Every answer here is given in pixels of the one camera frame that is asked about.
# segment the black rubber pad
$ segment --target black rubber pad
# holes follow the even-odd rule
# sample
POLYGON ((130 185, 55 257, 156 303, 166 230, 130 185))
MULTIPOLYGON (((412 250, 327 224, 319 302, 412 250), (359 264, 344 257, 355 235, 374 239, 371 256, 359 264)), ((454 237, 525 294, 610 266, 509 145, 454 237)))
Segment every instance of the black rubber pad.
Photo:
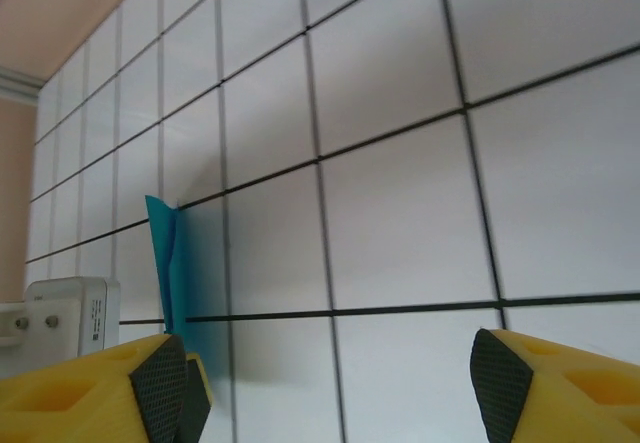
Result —
POLYGON ((182 339, 171 335, 129 379, 149 443, 172 443, 187 390, 182 339))
POLYGON ((198 443, 211 411, 207 390, 196 361, 188 361, 187 369, 189 373, 187 394, 174 443, 198 443))
POLYGON ((471 381, 489 443, 511 443, 532 378, 531 367, 493 333, 476 333, 471 381))

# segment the ceiling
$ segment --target ceiling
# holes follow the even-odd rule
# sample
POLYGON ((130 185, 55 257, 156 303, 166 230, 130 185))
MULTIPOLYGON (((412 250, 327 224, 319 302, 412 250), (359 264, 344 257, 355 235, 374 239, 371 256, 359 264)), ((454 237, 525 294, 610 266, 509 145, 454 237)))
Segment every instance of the ceiling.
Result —
POLYGON ((122 0, 0 0, 0 67, 48 79, 122 0))

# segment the blue paper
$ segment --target blue paper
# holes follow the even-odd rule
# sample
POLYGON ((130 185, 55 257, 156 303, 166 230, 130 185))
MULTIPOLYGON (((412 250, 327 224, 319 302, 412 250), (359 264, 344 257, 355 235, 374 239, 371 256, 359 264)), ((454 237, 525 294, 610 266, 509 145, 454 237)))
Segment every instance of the blue paper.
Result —
POLYGON ((151 240, 160 284, 160 299, 165 330, 169 334, 186 336, 186 291, 188 265, 186 262, 186 232, 180 211, 162 200, 146 196, 151 240))

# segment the tiled wall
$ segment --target tiled wall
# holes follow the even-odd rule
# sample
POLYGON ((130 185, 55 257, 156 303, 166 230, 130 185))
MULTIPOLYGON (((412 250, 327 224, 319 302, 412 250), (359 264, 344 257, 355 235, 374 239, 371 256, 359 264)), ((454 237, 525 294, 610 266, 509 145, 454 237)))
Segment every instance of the tiled wall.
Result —
POLYGON ((159 331, 159 195, 203 441, 486 441, 481 326, 640 362, 639 7, 125 0, 42 91, 28 280, 112 274, 159 331))

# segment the ceiling molding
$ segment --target ceiling molding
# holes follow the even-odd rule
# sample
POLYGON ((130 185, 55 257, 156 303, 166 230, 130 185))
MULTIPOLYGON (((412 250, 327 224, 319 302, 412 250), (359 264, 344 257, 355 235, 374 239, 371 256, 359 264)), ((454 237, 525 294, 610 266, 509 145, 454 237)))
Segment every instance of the ceiling molding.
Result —
POLYGON ((44 84, 44 80, 0 66, 0 96, 6 99, 37 106, 38 93, 44 84))

